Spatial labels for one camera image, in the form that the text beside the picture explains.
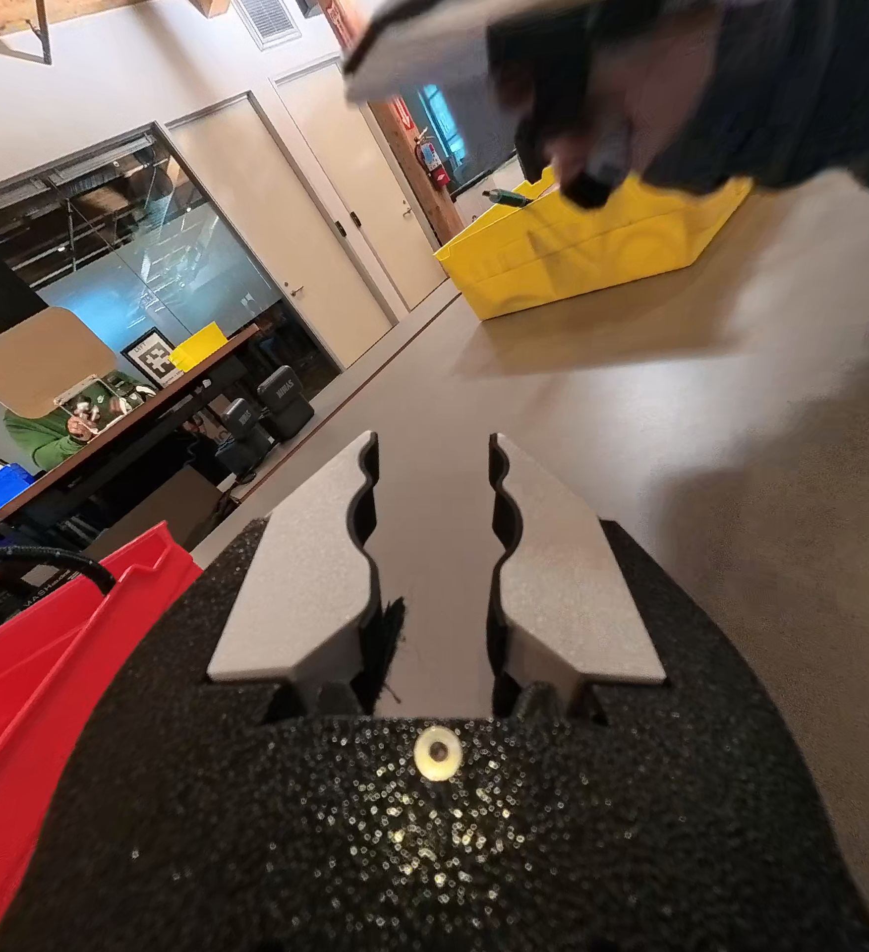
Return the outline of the person's right hand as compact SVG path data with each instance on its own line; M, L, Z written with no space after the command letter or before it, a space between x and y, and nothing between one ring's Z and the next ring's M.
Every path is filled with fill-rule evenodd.
M614 136L625 142L620 171L646 172L701 102L714 76L723 20L718 6L693 8L597 55L584 125L545 148L561 184L584 173L602 142Z

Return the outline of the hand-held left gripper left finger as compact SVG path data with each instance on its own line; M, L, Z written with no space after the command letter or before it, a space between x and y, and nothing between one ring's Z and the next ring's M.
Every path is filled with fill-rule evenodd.
M288 684L306 706L347 684L362 708L380 654L379 439L367 430L274 506L207 667L214 684Z

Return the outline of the yellow paper sign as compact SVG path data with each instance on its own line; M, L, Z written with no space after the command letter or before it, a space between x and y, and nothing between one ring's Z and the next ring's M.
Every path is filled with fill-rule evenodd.
M188 373L223 349L227 343L226 334L215 322L211 322L173 349L169 359L175 368Z

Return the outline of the yellow plastic bin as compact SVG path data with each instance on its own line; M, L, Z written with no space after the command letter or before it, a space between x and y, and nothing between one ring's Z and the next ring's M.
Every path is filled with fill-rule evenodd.
M478 319L558 303L689 268L752 190L735 178L706 196L628 178L603 208L575 208L552 170L494 205L435 254Z

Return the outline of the black equipment case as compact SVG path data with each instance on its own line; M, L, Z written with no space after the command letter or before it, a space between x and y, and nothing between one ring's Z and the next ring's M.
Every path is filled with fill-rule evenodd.
M78 578L79 572L54 566L36 566L28 571L23 568L3 570L0 574L0 625Z

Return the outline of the white wall vent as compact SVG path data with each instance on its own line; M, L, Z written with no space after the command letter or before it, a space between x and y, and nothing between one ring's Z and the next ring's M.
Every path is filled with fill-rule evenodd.
M284 1L232 1L232 4L262 51L301 37L301 31Z

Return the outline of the red fire extinguisher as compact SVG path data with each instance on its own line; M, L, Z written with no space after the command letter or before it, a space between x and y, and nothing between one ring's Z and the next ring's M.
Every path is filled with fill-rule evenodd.
M432 187L440 191L448 189L452 182L451 175L441 158L435 139L426 127L415 130L414 154Z

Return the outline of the large glass window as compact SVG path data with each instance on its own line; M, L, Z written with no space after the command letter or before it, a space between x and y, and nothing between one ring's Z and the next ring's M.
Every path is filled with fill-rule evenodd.
M418 89L455 193L496 171L515 153L515 119L498 104L487 80Z

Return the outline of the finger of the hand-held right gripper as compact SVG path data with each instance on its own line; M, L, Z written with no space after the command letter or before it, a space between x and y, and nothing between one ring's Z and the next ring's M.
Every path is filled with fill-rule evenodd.
M499 103L519 103L491 78L488 28L532 11L605 2L393 2L380 8L343 65L346 98L368 103L424 85L487 80Z

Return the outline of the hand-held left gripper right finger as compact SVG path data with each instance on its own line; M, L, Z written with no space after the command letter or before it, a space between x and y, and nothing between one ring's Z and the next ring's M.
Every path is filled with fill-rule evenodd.
M488 482L503 547L488 596L493 710L535 683L564 710L589 684L666 684L594 509L501 433L488 439Z

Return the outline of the red plastic bin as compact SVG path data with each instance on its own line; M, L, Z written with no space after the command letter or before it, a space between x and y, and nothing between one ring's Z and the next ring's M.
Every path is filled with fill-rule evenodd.
M32 860L64 768L120 668L201 568L162 523L102 562L13 546L73 569L0 625L0 920Z

